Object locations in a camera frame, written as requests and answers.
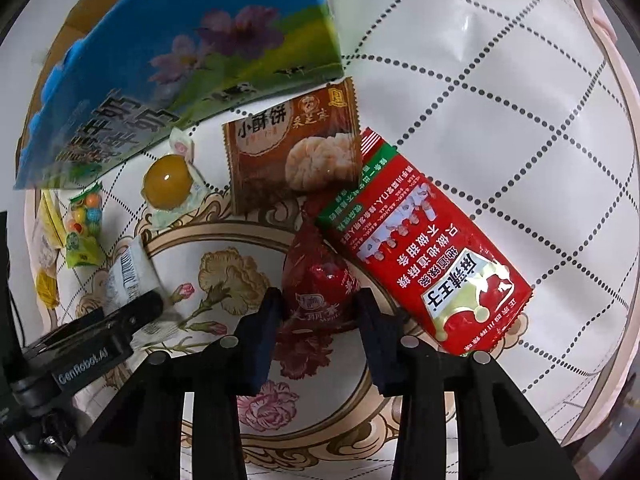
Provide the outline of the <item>yellow snack packet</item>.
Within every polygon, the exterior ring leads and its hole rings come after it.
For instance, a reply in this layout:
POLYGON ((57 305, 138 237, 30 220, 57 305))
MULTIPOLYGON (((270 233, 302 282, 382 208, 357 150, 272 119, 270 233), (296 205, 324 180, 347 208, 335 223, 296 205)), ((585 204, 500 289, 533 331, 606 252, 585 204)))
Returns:
POLYGON ((66 240, 66 231, 63 226, 62 216, 58 210, 58 203, 49 190, 40 192, 38 218, 49 245, 54 249, 63 248, 66 240))

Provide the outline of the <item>yellow wrapped candy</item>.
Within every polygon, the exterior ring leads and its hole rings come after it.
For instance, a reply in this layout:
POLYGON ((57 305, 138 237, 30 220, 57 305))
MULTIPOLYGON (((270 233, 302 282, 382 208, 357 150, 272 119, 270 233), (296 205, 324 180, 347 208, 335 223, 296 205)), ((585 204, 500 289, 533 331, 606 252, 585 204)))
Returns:
POLYGON ((46 270, 38 270, 35 286, 39 300, 47 309, 54 310, 60 304, 60 297, 58 296, 58 281, 46 270))

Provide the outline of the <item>brown pastry snack packet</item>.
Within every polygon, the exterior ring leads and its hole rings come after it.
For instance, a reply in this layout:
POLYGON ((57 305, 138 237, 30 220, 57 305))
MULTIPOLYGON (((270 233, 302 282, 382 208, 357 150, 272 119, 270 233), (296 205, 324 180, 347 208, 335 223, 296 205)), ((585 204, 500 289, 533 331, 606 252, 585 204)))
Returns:
POLYGON ((235 214, 359 183, 361 134, 351 76, 227 122, 222 131, 235 214))

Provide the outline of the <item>green gumball candy packet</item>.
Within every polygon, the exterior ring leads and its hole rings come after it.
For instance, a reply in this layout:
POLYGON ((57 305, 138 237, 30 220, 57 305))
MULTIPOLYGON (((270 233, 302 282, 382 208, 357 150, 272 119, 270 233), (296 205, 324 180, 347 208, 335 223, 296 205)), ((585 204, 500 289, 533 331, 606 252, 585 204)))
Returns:
POLYGON ((104 256, 99 237, 102 231, 102 183, 77 194, 68 204, 65 259, 70 269, 98 266, 104 256))

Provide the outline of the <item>red sausage snack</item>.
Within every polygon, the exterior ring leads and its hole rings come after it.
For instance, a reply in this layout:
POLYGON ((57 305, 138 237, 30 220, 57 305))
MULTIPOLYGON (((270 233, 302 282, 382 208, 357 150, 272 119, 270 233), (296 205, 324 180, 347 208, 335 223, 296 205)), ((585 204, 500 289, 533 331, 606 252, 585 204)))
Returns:
POLYGON ((360 283, 317 224, 330 201, 329 194, 318 193, 303 203, 302 224, 283 263, 281 289, 290 310, 285 333, 335 333, 350 323, 347 307, 360 283))

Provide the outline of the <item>blue milk carton box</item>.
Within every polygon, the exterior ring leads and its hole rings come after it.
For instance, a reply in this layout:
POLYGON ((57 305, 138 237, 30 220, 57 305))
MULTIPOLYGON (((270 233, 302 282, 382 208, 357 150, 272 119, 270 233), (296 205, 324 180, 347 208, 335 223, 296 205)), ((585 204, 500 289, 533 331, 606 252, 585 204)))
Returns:
POLYGON ((172 129, 343 73, 330 0, 80 0, 15 187, 82 188, 172 129))

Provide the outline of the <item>white quilted floral mat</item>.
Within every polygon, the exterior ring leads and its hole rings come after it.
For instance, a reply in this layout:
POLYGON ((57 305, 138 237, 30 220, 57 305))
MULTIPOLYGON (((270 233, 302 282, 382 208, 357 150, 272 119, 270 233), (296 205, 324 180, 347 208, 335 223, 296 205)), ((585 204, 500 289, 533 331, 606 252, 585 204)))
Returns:
MULTIPOLYGON (((563 444, 602 427, 639 339, 639 105, 594 0, 332 0, 363 127, 445 192, 533 289, 494 355, 563 444)), ((204 203, 154 232, 140 186, 154 146, 102 180, 104 256, 58 260, 52 330, 101 301, 106 270, 149 241, 186 356, 277 285, 300 220, 287 202, 230 211, 222 114, 193 126, 204 203)))

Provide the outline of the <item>white barcode snack packet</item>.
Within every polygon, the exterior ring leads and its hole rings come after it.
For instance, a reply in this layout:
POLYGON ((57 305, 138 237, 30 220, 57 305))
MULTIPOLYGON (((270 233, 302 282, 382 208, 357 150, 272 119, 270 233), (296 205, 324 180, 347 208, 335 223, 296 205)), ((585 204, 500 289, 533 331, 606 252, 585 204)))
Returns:
POLYGON ((112 314, 147 292, 158 292, 164 296, 152 261, 138 236, 108 270, 102 309, 106 315, 112 314))

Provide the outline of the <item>red spicy strip packet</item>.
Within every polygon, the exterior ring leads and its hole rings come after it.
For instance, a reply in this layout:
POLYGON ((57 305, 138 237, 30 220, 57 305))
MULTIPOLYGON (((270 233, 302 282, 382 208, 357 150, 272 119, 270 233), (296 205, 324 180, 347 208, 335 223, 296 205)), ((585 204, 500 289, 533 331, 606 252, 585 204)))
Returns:
POLYGON ((442 350, 490 351, 532 296, 515 266, 396 148, 362 135, 359 188, 317 221, 332 245, 374 278, 442 350))

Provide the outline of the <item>yellow jelly cup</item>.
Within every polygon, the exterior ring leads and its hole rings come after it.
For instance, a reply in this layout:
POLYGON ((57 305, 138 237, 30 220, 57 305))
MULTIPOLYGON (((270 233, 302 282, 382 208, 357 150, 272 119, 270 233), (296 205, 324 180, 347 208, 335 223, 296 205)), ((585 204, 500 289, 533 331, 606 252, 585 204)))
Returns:
POLYGON ((169 152, 152 163, 142 181, 141 195, 151 214, 151 228, 169 228, 185 214, 196 211, 207 188, 194 163, 194 142, 184 131, 173 128, 169 152))

